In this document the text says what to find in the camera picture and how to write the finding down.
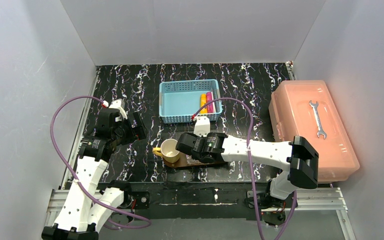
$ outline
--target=black marble table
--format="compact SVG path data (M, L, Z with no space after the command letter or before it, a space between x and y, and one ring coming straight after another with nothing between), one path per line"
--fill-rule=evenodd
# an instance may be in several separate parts
M129 182L250 182L247 162L231 162L215 167L173 169L164 165L162 158L152 154L165 139L178 139L183 132L193 132L190 123L164 124L159 117L159 84L167 81L216 79L222 97L244 101L252 110L253 140L274 141L268 105L271 92L289 75L284 63L234 64L159 64L159 65L107 65L98 68L94 96L111 102L123 99L125 110L139 111L149 130L147 140L119 146L112 156L101 181ZM225 132L246 138L249 116L241 105L224 101L223 112L213 132ZM101 106L93 101L84 132L93 131ZM255 175L260 182L275 176L276 169L255 164Z

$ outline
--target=blue basket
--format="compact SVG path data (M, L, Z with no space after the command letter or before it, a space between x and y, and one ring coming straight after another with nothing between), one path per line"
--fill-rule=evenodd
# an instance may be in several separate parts
M209 80L166 81L159 85L159 116L165 124L190 123L192 115L200 108L201 94L212 89L214 99L220 98L218 82ZM215 113L199 114L210 121L218 120L223 108L215 102Z

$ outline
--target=wrench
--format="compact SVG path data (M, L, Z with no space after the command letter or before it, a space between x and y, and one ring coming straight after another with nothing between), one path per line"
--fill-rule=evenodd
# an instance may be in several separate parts
M326 139L327 133L325 131L323 131L323 127L321 126L320 116L318 115L318 110L317 110L318 101L315 103L312 103L312 101L310 100L310 106L312 107L312 110L314 111L315 122L317 123L317 127L318 127L317 137L320 138L320 135L324 135L324 139Z

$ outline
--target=yellow marker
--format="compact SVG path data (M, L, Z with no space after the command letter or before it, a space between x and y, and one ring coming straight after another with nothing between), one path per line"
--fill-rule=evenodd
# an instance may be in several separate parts
M202 107L203 105L205 105L205 104L206 104L206 94L204 93L204 94L201 95L201 107ZM206 107L204 107L199 113L201 113L201 114L207 114L207 113L208 113L208 110L206 109Z

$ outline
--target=orange storage bin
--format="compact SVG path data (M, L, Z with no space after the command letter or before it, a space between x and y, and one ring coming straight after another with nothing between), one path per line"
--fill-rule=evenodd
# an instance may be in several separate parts
M324 81L283 81L271 94L269 111L277 142L299 135L318 151L319 183L344 181L360 168Z

